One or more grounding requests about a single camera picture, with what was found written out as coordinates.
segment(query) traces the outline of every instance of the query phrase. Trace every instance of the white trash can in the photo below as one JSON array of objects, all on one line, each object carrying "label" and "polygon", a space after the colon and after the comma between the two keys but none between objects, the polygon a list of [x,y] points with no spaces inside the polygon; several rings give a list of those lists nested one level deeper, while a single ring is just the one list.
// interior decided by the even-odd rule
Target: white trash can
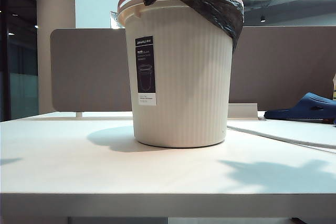
[{"label": "white trash can", "polygon": [[180,0],[120,7],[124,1],[118,20],[126,29],[136,140],[162,147],[222,142],[232,38]]}]

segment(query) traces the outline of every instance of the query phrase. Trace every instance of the window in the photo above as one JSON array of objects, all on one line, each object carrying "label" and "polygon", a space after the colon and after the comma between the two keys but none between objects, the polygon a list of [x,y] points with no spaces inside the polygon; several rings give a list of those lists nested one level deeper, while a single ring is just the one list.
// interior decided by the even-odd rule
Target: window
[{"label": "window", "polygon": [[35,0],[1,0],[1,121],[38,114]]}]

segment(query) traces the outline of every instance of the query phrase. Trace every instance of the slipper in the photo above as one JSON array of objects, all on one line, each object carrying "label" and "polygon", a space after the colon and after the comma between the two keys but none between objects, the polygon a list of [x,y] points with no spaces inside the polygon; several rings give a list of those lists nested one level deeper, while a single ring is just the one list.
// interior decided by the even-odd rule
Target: slipper
[{"label": "slipper", "polygon": [[307,93],[293,108],[269,110],[265,112],[264,117],[267,119],[336,119],[336,101]]}]

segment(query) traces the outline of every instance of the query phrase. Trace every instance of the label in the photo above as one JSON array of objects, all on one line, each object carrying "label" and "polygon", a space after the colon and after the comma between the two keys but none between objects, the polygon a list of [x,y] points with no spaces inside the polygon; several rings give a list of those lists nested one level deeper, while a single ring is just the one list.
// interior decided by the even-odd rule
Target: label
[{"label": "label", "polygon": [[153,36],[135,39],[140,105],[156,105]]}]

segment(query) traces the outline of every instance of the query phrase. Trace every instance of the desk surface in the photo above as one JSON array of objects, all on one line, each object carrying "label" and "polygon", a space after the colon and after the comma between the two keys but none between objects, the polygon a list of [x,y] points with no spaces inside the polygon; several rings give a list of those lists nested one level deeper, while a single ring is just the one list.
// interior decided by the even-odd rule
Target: desk surface
[{"label": "desk surface", "polygon": [[2,216],[336,215],[335,153],[231,130],[159,148],[134,139],[130,113],[74,115],[1,123]]}]

